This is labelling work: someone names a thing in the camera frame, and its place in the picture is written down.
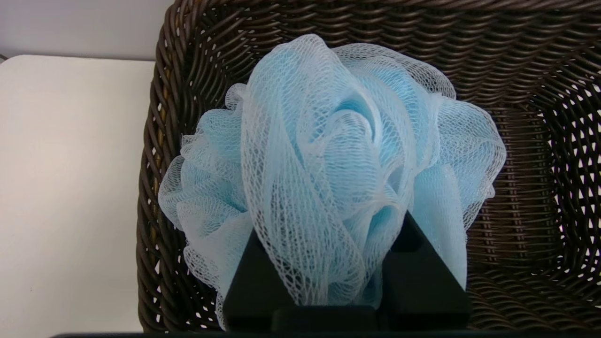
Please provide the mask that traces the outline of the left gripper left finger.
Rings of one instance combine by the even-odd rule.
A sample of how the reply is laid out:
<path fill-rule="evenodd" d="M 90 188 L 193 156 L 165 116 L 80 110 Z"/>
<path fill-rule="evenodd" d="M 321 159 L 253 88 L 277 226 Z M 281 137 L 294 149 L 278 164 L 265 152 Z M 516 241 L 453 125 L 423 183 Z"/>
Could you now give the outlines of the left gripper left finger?
<path fill-rule="evenodd" d="M 251 231 L 223 302 L 228 331 L 278 331 L 277 314 L 295 303 L 256 231 Z"/>

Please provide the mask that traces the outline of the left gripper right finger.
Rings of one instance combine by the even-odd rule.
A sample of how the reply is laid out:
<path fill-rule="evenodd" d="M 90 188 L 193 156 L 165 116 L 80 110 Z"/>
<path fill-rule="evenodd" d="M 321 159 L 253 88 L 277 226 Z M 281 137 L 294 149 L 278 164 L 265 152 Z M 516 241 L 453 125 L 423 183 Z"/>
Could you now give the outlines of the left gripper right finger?
<path fill-rule="evenodd" d="M 467 328 L 472 303 L 410 213 L 382 272 L 382 329 Z"/>

